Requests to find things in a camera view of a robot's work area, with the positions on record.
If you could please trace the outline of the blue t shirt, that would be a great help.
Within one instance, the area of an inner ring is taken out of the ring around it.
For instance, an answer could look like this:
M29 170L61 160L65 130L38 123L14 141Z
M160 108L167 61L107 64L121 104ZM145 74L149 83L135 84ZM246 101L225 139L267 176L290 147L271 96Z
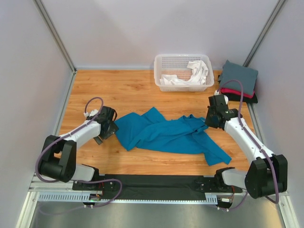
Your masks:
M130 151L140 148L178 154L203 154L209 166L229 164L231 157L205 132L205 118L194 115L166 120L155 108L139 115L129 113L115 121L116 137Z

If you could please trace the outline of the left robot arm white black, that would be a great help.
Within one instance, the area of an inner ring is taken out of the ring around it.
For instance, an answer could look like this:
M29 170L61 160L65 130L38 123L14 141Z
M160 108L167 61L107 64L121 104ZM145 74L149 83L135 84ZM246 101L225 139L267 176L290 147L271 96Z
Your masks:
M79 181L88 190L96 190L100 179L97 169L88 165L77 164L77 150L94 139L102 144L118 131L114 123L117 112L107 106L101 110L85 113L86 120L76 129L61 136L50 135L45 139L41 156L37 161L36 175L51 178L52 181Z

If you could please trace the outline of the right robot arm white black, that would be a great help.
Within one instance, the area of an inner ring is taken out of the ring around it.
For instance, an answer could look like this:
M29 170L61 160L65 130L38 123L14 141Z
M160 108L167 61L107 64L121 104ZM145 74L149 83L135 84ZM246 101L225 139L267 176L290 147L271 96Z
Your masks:
M224 192L230 186L245 189L254 198L278 195L287 190L288 162L276 155L255 136L237 109L229 109L223 95L209 97L206 125L220 128L238 144L250 167L247 172L235 168L217 171L214 186Z

